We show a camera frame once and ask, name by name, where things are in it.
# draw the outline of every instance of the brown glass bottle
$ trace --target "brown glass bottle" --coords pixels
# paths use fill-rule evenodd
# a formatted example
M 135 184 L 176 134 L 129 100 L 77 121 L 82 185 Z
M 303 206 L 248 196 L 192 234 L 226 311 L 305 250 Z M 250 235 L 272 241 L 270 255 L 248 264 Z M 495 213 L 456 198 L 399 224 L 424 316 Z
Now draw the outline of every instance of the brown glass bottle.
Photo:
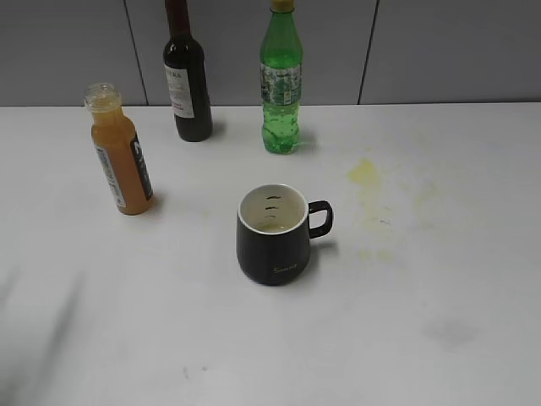
M 192 37 L 186 0 L 166 0 L 166 11 L 171 39 L 163 62 L 178 134 L 186 141 L 206 140 L 212 116 L 203 48 Z

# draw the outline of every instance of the gray wall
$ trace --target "gray wall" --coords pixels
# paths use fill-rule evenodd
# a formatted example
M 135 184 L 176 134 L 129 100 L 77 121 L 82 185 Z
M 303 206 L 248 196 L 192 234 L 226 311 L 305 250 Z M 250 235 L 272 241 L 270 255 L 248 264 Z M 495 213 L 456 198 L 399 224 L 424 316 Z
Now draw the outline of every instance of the gray wall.
M 260 103 L 269 1 L 189 0 L 213 104 Z M 539 15 L 539 0 L 297 0 L 303 102 L 541 101 Z M 166 42 L 163 0 L 3 0 L 0 106 L 80 106 L 97 81 L 167 104 Z
M 260 103 L 260 45 L 270 0 L 189 0 L 194 38 L 205 49 L 217 105 Z M 127 0 L 150 104 L 167 104 L 161 53 L 168 40 L 163 0 Z M 297 0 L 304 48 L 303 103 L 356 104 L 375 0 Z
M 381 0 L 361 102 L 541 100 L 539 0 Z
M 80 106 L 85 87 L 115 83 L 144 104 L 122 0 L 2 0 L 0 106 Z

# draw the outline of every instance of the gold text on mug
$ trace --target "gold text on mug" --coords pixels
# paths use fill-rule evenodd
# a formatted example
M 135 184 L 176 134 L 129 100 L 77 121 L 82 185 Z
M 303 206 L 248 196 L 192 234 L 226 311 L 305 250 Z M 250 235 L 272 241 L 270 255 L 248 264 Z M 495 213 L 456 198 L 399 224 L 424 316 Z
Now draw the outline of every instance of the gold text on mug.
M 285 272 L 285 271 L 292 271 L 293 269 L 295 269 L 297 267 L 297 264 L 293 264 L 291 266 L 286 266 L 285 268 L 278 268 L 278 267 L 275 267 L 274 268 L 274 273 L 280 273 L 280 272 Z

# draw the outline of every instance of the mug handle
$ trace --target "mug handle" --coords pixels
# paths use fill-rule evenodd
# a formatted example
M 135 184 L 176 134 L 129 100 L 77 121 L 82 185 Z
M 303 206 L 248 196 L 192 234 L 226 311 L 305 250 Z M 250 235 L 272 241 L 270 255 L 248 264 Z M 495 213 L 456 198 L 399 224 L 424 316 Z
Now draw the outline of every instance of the mug handle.
M 309 214 L 314 214 L 318 211 L 323 211 L 323 210 L 327 212 L 327 217 L 325 218 L 325 222 L 323 223 L 323 225 L 316 228 L 311 228 L 309 230 L 309 235 L 311 239 L 317 239 L 318 237 L 328 234 L 332 228 L 332 222 L 335 217 L 332 212 L 332 207 L 328 201 L 320 200 L 320 201 L 314 201 L 308 204 Z

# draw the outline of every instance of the white label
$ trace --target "white label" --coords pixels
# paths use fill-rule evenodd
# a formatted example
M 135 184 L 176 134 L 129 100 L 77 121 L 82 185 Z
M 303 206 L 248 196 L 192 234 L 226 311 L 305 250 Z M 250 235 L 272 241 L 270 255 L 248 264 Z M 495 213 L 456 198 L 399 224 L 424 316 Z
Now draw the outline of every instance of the white label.
M 289 106 L 301 100 L 303 67 L 274 69 L 261 64 L 261 96 L 265 103 Z
M 167 84 L 173 112 L 182 118 L 194 118 L 192 94 L 189 89 L 188 70 L 166 65 Z
M 105 150 L 104 148 L 101 148 L 98 145 L 94 145 L 94 147 L 96 148 L 98 157 L 100 157 L 100 162 L 101 162 L 101 166 L 103 167 L 103 172 L 105 172 L 107 182 L 109 183 L 112 196 L 115 198 L 117 206 L 126 207 L 126 200 L 124 199 L 124 196 L 122 195 L 122 191 L 120 190 L 120 185 L 118 184 L 117 175 L 115 175 L 115 171 L 112 168 L 111 159 L 109 159 L 109 154 L 107 154 L 107 150 Z

